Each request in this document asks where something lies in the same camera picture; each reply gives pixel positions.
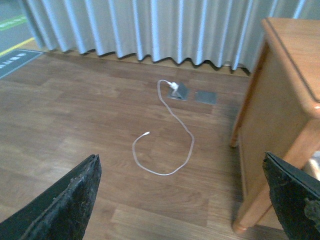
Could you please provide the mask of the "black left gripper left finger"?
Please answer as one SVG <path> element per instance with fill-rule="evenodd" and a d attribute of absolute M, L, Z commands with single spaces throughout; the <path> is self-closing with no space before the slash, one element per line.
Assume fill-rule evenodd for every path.
<path fill-rule="evenodd" d="M 98 155 L 90 155 L 29 204 L 1 222 L 2 240 L 81 240 L 102 175 Z"/>

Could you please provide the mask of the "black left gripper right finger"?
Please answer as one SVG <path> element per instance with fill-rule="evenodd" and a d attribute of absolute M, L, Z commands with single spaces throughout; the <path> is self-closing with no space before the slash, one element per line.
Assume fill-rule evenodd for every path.
<path fill-rule="evenodd" d="M 271 152 L 263 171 L 276 216 L 290 240 L 320 238 L 320 181 Z"/>

